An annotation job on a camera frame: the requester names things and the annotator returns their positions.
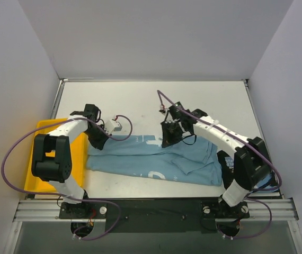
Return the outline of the yellow plastic tray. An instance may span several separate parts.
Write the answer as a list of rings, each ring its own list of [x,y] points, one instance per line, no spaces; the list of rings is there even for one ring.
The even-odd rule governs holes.
[[[39,121],[24,190],[36,195],[82,198],[88,146],[86,129],[87,122],[83,120]]]

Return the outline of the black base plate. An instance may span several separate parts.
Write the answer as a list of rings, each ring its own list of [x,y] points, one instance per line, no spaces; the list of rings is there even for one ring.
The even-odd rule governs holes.
[[[249,218],[245,201],[229,207],[218,197],[111,199],[79,204],[61,203],[60,219],[73,220],[75,230],[88,233],[95,222],[105,220],[105,229],[112,233],[175,233],[201,231],[214,233],[217,221],[233,228],[241,219]]]

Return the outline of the aluminium frame rail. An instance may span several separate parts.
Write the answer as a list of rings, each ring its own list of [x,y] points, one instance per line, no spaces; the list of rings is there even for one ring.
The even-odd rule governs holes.
[[[274,221],[297,221],[299,216],[292,199],[264,199],[271,210]],[[255,201],[247,201],[250,219],[266,221],[269,212],[265,205]],[[14,222],[57,222],[60,207],[54,199],[37,199],[20,201],[13,221]]]

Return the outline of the black printed t-shirt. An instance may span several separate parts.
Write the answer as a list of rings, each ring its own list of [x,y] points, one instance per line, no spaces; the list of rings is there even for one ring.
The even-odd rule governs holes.
[[[224,151],[217,152],[218,161],[221,165],[223,186],[227,189],[234,179],[234,161]],[[259,181],[252,193],[274,193],[278,191],[278,183],[274,172],[270,172],[263,180]]]

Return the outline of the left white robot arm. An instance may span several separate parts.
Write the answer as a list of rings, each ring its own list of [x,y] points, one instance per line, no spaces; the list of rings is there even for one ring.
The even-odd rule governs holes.
[[[74,111],[68,122],[61,124],[47,134],[34,138],[31,172],[33,176],[50,183],[63,196],[64,202],[72,204],[72,212],[78,218],[89,215],[91,206],[83,199],[85,190],[80,187],[72,172],[70,144],[82,133],[88,136],[90,144],[102,150],[106,143],[106,131],[94,124],[100,120],[101,110],[94,104],[86,104],[83,111]]]

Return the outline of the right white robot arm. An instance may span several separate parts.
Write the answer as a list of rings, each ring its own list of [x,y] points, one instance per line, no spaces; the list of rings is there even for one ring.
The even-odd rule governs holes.
[[[237,205],[271,174],[268,151],[261,138],[239,135],[200,109],[185,110],[180,102],[168,108],[161,106],[159,112],[165,115],[161,122],[163,148],[179,143],[183,135],[189,133],[212,142],[232,158],[233,181],[218,203],[221,215],[231,216],[235,213]]]

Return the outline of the light blue t-shirt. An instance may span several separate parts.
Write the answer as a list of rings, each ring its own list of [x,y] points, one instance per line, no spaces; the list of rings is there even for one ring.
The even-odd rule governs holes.
[[[92,171],[153,178],[206,186],[222,184],[217,147],[201,137],[190,137],[162,148],[154,135],[115,135],[102,150],[89,147],[86,167]]]

